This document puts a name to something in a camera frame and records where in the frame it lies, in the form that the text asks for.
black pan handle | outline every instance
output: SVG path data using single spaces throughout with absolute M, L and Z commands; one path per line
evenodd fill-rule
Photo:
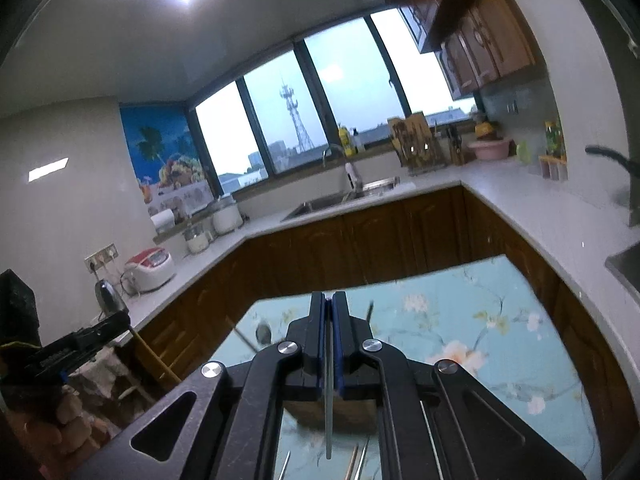
M 589 146 L 584 147 L 584 152 L 589 155 L 600 155 L 610 158 L 611 160 L 615 160 L 620 166 L 625 168 L 631 176 L 640 178 L 640 164 L 629 160 L 626 156 L 616 150 L 606 148 L 605 146 L 590 144 Z

poster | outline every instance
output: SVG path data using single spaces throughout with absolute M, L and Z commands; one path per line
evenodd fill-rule
M 178 223 L 213 200 L 182 108 L 121 107 L 120 116 L 149 216 L 171 209 Z

paper towel roll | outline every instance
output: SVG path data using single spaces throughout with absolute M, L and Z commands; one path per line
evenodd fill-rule
M 156 231 L 158 231 L 158 233 L 162 233 L 175 226 L 174 212 L 170 209 L 165 209 L 157 215 L 153 215 L 151 217 L 151 221 L 154 223 Z

faucet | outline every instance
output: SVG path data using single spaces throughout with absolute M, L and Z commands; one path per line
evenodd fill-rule
M 327 153 L 330 153 L 333 148 L 338 150 L 344 157 L 344 171 L 347 173 L 347 178 L 349 179 L 351 190 L 362 190 L 362 179 L 356 169 L 353 167 L 353 164 L 351 164 L 347 159 L 347 156 L 344 153 L 344 148 L 342 146 L 339 146 L 338 144 L 334 144 L 332 142 L 329 143 L 329 145 L 324 149 L 324 152 L 322 152 L 322 167 L 326 168 Z

yellow bottle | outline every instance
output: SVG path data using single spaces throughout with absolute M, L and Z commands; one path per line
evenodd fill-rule
M 356 149 L 353 147 L 353 143 L 351 142 L 351 136 L 349 131 L 344 126 L 340 126 L 338 129 L 338 136 L 340 137 L 340 143 L 342 148 L 344 149 L 344 155 L 353 156 L 356 154 Z

